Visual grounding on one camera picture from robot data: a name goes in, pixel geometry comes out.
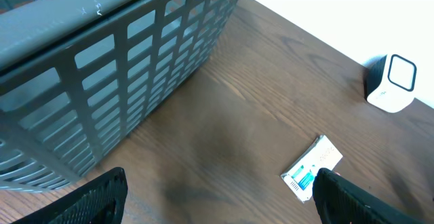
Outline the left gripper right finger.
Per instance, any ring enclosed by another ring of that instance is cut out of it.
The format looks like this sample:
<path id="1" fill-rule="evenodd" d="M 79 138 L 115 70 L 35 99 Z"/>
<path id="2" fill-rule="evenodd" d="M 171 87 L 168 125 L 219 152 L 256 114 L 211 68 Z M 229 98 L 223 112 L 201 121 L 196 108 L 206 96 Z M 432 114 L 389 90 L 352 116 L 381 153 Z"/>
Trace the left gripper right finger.
<path id="1" fill-rule="evenodd" d="M 326 224 L 418 222 L 327 168 L 321 168 L 313 181 L 313 199 Z"/>

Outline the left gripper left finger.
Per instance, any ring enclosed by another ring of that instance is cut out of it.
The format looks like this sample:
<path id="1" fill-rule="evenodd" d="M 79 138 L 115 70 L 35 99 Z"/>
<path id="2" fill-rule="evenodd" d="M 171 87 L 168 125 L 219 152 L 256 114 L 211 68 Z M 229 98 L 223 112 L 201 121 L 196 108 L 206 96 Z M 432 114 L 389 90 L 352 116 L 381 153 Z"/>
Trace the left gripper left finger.
<path id="1" fill-rule="evenodd" d="M 127 194 L 125 170 L 115 167 L 13 224 L 120 224 Z"/>

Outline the white Panadol box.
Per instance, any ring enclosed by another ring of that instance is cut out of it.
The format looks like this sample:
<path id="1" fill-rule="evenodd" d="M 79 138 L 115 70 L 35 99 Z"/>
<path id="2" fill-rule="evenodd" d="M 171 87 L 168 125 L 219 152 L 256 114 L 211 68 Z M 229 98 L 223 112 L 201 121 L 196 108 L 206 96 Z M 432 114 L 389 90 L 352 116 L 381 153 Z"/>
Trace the white Panadol box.
<path id="1" fill-rule="evenodd" d="M 313 181 L 321 168 L 333 170 L 343 158 L 341 152 L 324 134 L 319 135 L 311 146 L 281 174 L 281 179 L 295 196 L 306 202 L 313 196 Z"/>

